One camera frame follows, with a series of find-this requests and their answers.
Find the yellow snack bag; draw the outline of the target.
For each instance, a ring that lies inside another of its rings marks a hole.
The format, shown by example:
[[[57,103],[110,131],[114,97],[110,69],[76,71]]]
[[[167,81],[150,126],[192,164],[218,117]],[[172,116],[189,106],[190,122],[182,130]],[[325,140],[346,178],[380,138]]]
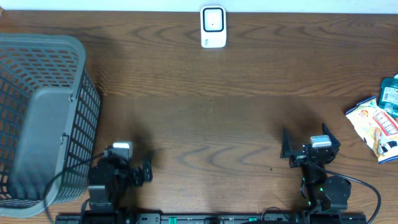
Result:
[[[375,96],[360,101],[345,115],[379,164],[397,160],[397,122],[378,107]]]

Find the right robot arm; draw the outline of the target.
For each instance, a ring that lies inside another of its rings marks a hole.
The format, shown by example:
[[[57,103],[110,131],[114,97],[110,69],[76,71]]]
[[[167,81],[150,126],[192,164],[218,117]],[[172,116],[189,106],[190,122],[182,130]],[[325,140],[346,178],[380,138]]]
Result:
[[[280,157],[288,159],[291,168],[301,168],[303,174],[302,196],[308,200],[308,207],[300,212],[302,223],[340,223],[342,211],[348,208],[351,183],[336,174],[329,176],[325,169],[340,146],[326,124],[322,124],[322,134],[312,136],[301,150],[292,149],[288,131],[283,130]]]

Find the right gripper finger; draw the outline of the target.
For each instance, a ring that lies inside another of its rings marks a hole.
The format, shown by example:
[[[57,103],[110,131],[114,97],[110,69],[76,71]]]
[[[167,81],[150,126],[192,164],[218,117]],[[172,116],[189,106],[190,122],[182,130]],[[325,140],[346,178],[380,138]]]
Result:
[[[283,129],[283,137],[282,137],[282,148],[280,153],[280,158],[285,159],[291,156],[292,150],[289,142],[289,134],[288,131]]]
[[[328,129],[327,125],[325,123],[322,124],[322,132],[324,135],[327,135],[330,139],[331,146],[332,147],[340,147],[341,144],[337,138],[331,133],[331,131]]]

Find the blue mouthwash bottle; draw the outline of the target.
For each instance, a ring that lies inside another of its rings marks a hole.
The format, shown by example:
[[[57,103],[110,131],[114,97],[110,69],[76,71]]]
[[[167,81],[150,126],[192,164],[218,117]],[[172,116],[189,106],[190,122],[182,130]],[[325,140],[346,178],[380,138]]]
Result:
[[[383,79],[378,103],[378,106],[393,118],[397,118],[397,82],[397,75],[394,75],[392,78]]]

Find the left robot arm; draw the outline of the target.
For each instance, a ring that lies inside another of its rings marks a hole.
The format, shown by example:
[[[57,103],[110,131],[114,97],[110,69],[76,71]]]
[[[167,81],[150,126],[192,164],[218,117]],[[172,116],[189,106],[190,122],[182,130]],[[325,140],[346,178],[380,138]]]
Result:
[[[90,197],[81,208],[80,223],[135,223],[136,216],[120,203],[127,190],[152,181],[152,163],[144,160],[131,167],[128,159],[109,155],[89,170],[88,179]]]

